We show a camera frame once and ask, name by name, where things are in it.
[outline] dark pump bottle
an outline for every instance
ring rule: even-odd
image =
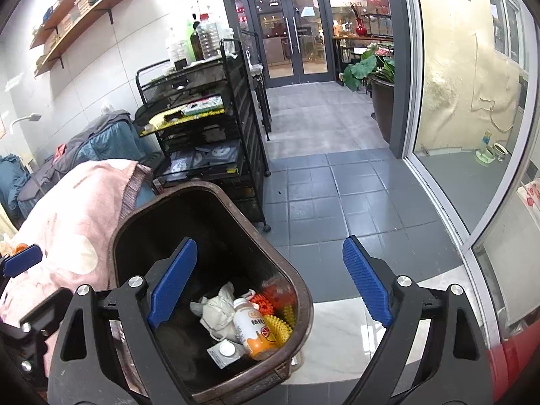
[[[195,14],[193,14],[193,19],[194,19],[194,23],[193,23],[194,32],[190,36],[191,47],[193,48],[193,53],[195,55],[195,59],[197,61],[202,61],[204,59],[204,55],[202,53],[203,48],[201,47],[201,42],[199,40],[199,35],[196,32],[196,28],[200,23],[199,23],[199,21],[197,21],[197,16]]]

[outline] white spot on blanket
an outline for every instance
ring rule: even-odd
[[[128,167],[131,163],[130,160],[121,160],[121,159],[118,159],[118,160],[107,160],[109,162],[109,164],[111,165],[111,167],[114,167],[115,169],[118,169],[118,170],[124,170],[126,167]]]
[[[49,259],[72,273],[85,275],[98,265],[98,255],[90,240],[82,234],[66,236],[49,251]]]

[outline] plant pot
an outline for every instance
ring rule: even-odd
[[[392,113],[394,111],[394,84],[379,78],[368,77],[372,85],[373,109],[375,118],[381,130],[382,138],[390,143],[390,130],[392,129]]]

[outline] small potted plant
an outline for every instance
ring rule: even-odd
[[[388,48],[370,47],[360,62],[349,64],[343,72],[343,82],[352,91],[357,91],[364,79],[371,84],[375,118],[387,143],[394,110],[394,59],[390,55]]]

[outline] screw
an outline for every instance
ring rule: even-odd
[[[132,288],[138,288],[142,285],[142,277],[140,275],[136,275],[135,277],[131,277],[128,285]]]
[[[79,295],[86,295],[88,294],[88,291],[90,290],[90,286],[88,285],[81,285],[77,288],[77,294]]]
[[[405,286],[405,287],[411,286],[412,285],[412,280],[409,277],[407,277],[406,275],[400,275],[398,277],[398,285],[399,286]]]
[[[461,295],[463,294],[463,288],[460,285],[452,285],[450,286],[450,290],[453,294]]]
[[[29,361],[24,360],[23,362],[21,362],[21,368],[25,373],[29,373],[32,371],[32,364],[29,363]]]

